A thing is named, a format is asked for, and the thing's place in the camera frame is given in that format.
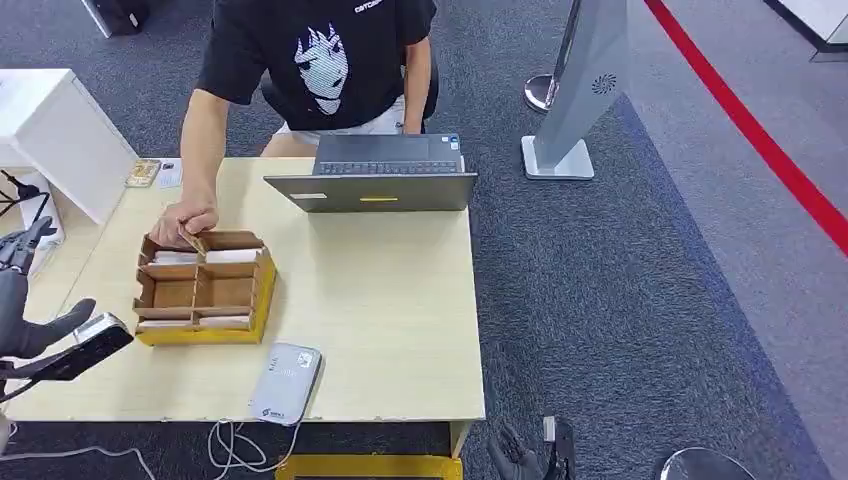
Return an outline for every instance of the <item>blue carpet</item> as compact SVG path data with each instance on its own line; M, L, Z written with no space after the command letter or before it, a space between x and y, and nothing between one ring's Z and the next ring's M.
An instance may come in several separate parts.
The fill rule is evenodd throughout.
M176 154L206 2L165 3L142 35L109 41L73 2L6 3L0 66L70 65L141 154ZM497 422L540 448L549 413L574 423L580 478L648 479L693 445L762 479L830 478L626 98L587 137L594 181L524 177L518 140L541 117L521 86L553 64L562 18L538 12L564 10L554 3L440 1L433 32L442 92L428 129L458 131L480 172L472 247L490 421L466 444L466 478L495 478L484 445ZM237 109L229 153L256 153L277 123L261 102ZM287 441L269 425L245 428L263 446ZM12 451L135 445L158 478L209 478L207 431L27 423ZM439 424L307 425L297 451L444 454L446 437ZM3 479L51 475L142 478L131 459L0 464Z

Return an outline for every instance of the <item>white shorts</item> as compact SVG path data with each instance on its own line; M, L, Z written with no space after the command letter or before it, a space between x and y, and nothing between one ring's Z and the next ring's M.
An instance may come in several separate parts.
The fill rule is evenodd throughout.
M288 123L277 130L277 135L291 133L295 140L301 143L318 145L321 135L396 135L403 133L403 114L405 103L403 97L398 97L395 103L382 115L358 127L340 128L338 130L291 130Z

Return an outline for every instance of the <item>black t-shirt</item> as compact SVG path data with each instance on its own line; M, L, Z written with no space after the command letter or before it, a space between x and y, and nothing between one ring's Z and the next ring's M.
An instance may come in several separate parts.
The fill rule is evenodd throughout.
M247 105L267 69L293 130L362 125L403 94L406 45L432 0L216 0L197 88Z

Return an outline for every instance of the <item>man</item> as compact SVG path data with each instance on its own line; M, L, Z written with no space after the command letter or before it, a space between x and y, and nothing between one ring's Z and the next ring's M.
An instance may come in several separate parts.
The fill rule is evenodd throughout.
M312 156L320 135L420 133L435 13L432 0L217 0L183 122L182 198L151 238L185 246L180 225L197 233L218 222L227 112L250 103L265 70L288 111L263 156Z

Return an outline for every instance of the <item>sticker on laptop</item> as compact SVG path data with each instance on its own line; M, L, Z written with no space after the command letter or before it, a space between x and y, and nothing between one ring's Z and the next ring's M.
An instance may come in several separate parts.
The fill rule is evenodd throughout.
M292 200L323 200L327 198L324 193L290 193Z

